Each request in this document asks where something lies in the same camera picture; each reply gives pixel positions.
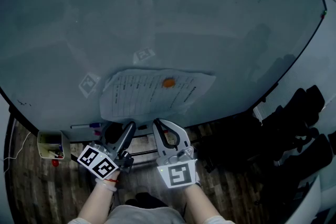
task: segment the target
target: cable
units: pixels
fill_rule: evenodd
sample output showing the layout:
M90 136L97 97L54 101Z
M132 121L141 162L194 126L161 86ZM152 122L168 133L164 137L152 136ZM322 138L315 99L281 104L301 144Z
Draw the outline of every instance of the cable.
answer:
M20 150L16 153L15 158L13 158L13 157L7 157L7 158L0 159L0 160L2 160L2 161L4 162L4 161L7 160L7 159L16 159L17 156L19 155L20 151L23 149L23 146L25 145L25 142L26 142L26 140L27 140L27 138L28 138L28 135L30 135L30 134L31 134L31 132L29 132L29 133L27 134L26 138L24 139L24 141L23 141L23 143L22 143L22 147L21 147Z

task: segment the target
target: wooden floor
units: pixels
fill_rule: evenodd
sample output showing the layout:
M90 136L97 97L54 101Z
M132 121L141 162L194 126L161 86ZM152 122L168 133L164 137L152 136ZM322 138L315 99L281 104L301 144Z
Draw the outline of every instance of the wooden floor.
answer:
M201 135L213 134L212 124L200 125ZM187 130L190 140L197 138L195 130ZM15 123L11 156L16 153L28 131ZM82 144L72 144L71 151L79 156ZM134 138L130 153L155 149L153 135ZM147 186L150 194L161 199L180 213L185 206L185 198L180 189L167 189L157 173L155 159L157 153L134 157L130 174L122 174L118 188L135 190L137 186ZM266 223L268 212L263 205L255 206L260 198L262 185L251 179L247 173L234 174L217 168L210 174L203 168L205 163L197 162L197 171L202 188L220 214L236 224ZM30 135L16 160L10 161L8 172L9 199L13 201L12 213L18 223L67 223L76 218L90 195L90 174L76 162L60 162L53 167L51 161L38 155L36 138ZM116 197L115 204L122 199ZM188 213L186 221L192 223Z

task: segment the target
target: orange magnet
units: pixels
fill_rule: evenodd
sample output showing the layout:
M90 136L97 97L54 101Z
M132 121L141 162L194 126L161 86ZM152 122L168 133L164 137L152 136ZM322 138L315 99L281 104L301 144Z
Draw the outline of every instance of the orange magnet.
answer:
M162 83L162 86L165 88L170 88L175 86L175 80L174 79L165 79Z

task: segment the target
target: paper sheet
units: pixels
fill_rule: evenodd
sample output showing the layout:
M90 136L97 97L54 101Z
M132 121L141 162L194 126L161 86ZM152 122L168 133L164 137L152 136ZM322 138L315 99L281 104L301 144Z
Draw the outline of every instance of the paper sheet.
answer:
M163 81L175 80L165 88ZM110 78L100 97L101 117L108 121L150 121L186 111L204 95L215 76L173 69L127 69Z

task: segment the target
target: person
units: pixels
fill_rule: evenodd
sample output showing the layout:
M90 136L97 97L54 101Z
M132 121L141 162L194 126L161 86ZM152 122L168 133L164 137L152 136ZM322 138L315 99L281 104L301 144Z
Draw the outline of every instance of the person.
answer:
M159 199L151 196L144 188L129 199L125 205L117 206L109 214L115 184L120 171L113 172L108 180L96 178L96 186L85 202L78 218L69 224L181 224L182 216ZM206 197L198 184L184 189L187 206L196 224L234 224L225 220Z

